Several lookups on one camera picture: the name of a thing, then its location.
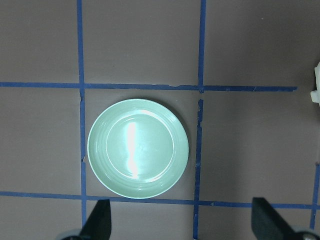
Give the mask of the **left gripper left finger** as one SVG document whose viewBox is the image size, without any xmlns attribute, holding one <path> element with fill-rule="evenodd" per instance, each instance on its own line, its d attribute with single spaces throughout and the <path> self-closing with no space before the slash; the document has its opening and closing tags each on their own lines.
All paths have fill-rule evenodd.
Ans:
<svg viewBox="0 0 320 240">
<path fill-rule="evenodd" d="M 79 237 L 81 240 L 109 240 L 112 232 L 110 200 L 98 200 Z"/>
</svg>

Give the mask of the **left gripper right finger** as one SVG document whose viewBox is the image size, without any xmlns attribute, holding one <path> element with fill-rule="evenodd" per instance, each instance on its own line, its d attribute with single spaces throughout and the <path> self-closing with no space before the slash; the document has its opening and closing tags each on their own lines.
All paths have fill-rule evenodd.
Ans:
<svg viewBox="0 0 320 240">
<path fill-rule="evenodd" d="M 257 240 L 303 240 L 263 197 L 252 199 L 251 229 Z"/>
</svg>

